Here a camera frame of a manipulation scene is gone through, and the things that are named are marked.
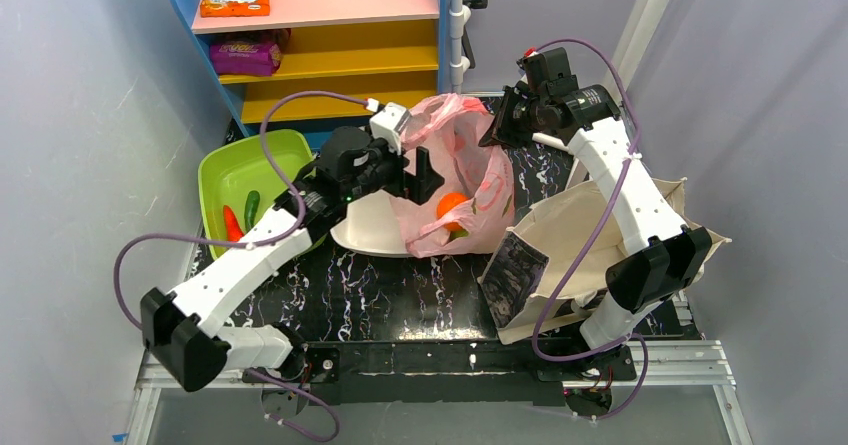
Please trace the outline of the orange toy fruit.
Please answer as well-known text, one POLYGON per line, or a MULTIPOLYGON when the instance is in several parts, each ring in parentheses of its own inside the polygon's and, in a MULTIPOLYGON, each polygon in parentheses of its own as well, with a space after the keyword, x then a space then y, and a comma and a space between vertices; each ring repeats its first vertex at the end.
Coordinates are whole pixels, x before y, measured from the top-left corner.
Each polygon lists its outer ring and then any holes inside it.
MULTIPOLYGON (((468 197, 461 192, 450 192, 444 195, 437 204, 436 218, 442 219, 448 212, 452 211, 457 206, 468 200, 468 197)), ((458 222, 450 222, 444 226, 450 233, 458 233, 463 231, 463 228, 458 222)))

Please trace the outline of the pink plastic grocery bag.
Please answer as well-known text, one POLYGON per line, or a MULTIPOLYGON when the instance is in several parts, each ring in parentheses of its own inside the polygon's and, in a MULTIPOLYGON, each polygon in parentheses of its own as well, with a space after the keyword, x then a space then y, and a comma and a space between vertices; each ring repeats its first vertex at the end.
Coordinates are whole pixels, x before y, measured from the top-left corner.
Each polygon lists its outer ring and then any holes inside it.
POLYGON ((506 152, 478 145, 494 116, 478 98, 453 93, 426 98, 410 113, 401 135, 406 157, 414 160, 415 149, 425 147, 445 183, 424 205, 390 200, 407 252, 416 258, 495 252, 514 224, 515 183, 506 152), (437 204, 450 192, 468 200, 437 219, 437 204), (450 233, 444 228, 450 222, 463 231, 450 233))

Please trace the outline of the green toy cucumber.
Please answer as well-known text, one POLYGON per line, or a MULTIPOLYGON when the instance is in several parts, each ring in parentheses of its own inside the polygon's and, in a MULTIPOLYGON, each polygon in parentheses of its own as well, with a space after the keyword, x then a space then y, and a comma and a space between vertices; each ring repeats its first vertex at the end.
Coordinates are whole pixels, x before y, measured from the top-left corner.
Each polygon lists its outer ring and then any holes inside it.
POLYGON ((248 192, 243 210, 243 220, 246 231, 249 231, 255 226, 260 201, 261 194, 257 190, 251 190, 248 192))

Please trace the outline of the red toy chili pepper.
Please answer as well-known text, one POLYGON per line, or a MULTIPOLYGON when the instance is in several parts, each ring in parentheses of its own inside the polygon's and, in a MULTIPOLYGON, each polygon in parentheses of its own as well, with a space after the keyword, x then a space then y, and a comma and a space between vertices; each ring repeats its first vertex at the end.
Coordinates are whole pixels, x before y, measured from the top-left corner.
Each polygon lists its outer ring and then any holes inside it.
POLYGON ((240 241, 244 236, 244 232, 242 231, 242 228, 234 211, 230 206, 224 205, 222 207, 222 213, 225 223, 227 240, 230 242, 240 241))

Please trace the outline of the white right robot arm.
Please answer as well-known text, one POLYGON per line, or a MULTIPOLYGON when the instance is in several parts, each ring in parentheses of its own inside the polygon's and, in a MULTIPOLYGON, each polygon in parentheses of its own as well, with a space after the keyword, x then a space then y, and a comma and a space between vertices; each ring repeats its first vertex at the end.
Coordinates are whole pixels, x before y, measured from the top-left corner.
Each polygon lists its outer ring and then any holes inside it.
POLYGON ((600 236, 615 219, 624 258, 606 272, 607 293, 580 326, 587 351, 565 361, 605 352, 627 341, 659 303, 695 282, 712 247, 709 231, 692 228, 665 200, 637 152, 621 118, 633 118, 631 102, 616 103, 601 85, 581 87, 567 52, 555 40, 528 50, 517 62, 523 80, 504 89, 482 147, 521 148, 537 132, 553 131, 583 164, 607 204, 564 277, 564 289, 600 236))

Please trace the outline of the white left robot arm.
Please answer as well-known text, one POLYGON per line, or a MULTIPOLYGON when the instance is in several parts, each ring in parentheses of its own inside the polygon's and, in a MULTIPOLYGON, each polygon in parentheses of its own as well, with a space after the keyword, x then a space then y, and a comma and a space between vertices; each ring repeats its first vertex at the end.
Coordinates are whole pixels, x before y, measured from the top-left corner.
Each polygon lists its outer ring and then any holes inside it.
POLYGON ((187 392, 229 370, 293 372, 303 346, 296 332, 282 323, 228 326, 231 313, 343 221, 351 203, 384 190, 423 205, 443 183, 423 146, 407 156, 368 130, 335 130, 298 172, 296 191, 281 193, 233 248, 171 291, 153 288, 142 297, 145 348, 187 392))

